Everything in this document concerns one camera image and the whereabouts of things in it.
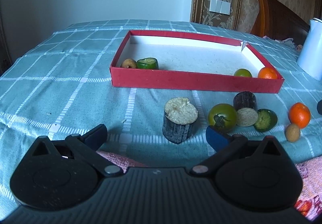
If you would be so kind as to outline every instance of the white switch panel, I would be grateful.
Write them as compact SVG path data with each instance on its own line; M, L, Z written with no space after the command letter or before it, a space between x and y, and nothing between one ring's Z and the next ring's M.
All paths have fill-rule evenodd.
M209 11L230 14L230 3L221 0L210 0Z

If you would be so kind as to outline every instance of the red box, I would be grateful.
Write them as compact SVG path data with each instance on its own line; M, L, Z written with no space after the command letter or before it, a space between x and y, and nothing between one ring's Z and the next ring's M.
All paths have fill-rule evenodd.
M154 57L159 70L120 68L127 58ZM263 67L275 68L248 43L189 32L131 30L110 66L115 87L278 93L284 78L256 78ZM248 69L253 78L233 76Z

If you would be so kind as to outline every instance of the pink towel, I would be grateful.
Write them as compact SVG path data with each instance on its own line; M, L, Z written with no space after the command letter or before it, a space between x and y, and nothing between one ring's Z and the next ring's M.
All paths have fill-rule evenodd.
M147 167L144 164L114 153L97 151L105 159L118 165L126 172L128 167ZM296 164L303 180L303 189L295 208L309 220L322 213L322 156Z

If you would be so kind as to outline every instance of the white kettle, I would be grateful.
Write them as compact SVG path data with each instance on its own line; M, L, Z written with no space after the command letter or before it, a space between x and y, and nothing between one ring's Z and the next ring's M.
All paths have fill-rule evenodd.
M322 80L322 21L310 20L310 31L297 59L298 66L316 80Z

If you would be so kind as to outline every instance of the headboard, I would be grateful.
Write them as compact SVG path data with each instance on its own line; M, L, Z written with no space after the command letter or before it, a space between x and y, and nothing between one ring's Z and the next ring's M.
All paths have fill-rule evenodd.
M294 43L303 45L310 26L278 0L258 0L260 11L251 34L268 36L273 40L293 38Z

